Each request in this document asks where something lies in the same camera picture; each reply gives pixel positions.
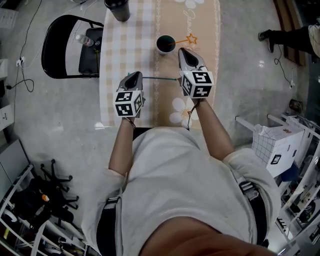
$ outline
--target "shirt sleeve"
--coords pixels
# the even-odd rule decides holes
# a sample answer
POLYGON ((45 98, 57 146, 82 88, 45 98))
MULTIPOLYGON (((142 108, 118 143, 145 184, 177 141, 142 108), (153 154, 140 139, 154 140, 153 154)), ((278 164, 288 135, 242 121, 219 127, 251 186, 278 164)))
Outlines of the shirt sleeve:
POLYGON ((99 252, 97 245, 97 228, 106 201, 119 194, 125 182, 125 177, 119 173, 106 169, 98 173, 91 173, 90 181, 85 185, 84 212, 81 228, 87 243, 99 252))
POLYGON ((280 191, 274 178, 249 148, 243 148, 229 154, 223 162, 233 172, 240 174, 246 181, 252 182, 258 187, 265 205, 269 232, 270 225, 276 221, 281 208, 280 191))

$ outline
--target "forearm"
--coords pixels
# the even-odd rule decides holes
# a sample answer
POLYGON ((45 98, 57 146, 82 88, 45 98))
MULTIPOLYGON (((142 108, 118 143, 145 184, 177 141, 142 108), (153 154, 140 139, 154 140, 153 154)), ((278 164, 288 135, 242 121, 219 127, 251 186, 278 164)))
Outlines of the forearm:
POLYGON ((134 129, 131 123, 123 119, 115 139, 109 161, 109 169, 126 176, 133 163, 132 142, 134 129))
POLYGON ((210 156, 222 161, 235 151, 230 136, 206 100, 200 102, 196 111, 210 156))

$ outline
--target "plastic bottle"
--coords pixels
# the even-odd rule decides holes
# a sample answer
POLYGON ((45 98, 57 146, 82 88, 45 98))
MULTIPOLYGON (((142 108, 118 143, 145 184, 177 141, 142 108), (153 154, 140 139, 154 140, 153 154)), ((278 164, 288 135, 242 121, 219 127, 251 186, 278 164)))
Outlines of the plastic bottle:
POLYGON ((75 40, 80 44, 83 44, 84 46, 88 46, 88 47, 94 44, 94 41, 89 37, 85 36, 84 34, 77 34, 75 36, 75 40))

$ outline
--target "checkered tablecloth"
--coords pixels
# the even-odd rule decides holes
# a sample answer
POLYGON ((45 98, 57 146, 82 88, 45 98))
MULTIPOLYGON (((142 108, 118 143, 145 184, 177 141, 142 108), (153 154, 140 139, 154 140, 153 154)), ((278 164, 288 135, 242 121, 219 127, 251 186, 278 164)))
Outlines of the checkered tablecloth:
MULTIPOLYGON (((189 48, 201 55, 215 86, 208 101, 213 105, 219 63, 220 4, 218 0, 129 0, 130 19, 117 21, 107 10, 100 59, 100 114, 104 126, 119 126, 113 107, 113 93, 120 81, 135 71, 144 77, 179 77, 178 49, 189 48), (159 55, 156 39, 171 35, 176 41, 190 33, 198 37, 196 45, 177 44, 173 53, 159 55)), ((192 101, 182 94, 177 81, 144 79, 146 99, 137 127, 185 126, 192 101)), ((192 128, 200 128, 192 115, 192 128)))

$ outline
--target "cup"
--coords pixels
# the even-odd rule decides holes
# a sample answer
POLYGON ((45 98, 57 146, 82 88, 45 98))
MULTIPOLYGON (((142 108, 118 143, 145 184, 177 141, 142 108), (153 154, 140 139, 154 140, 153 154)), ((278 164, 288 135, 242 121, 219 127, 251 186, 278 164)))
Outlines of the cup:
POLYGON ((119 22, 126 22, 130 18, 128 2, 129 0, 104 0, 105 6, 119 22))
POLYGON ((161 55, 172 53, 176 48, 176 40, 171 35, 161 35, 156 41, 155 48, 161 55))

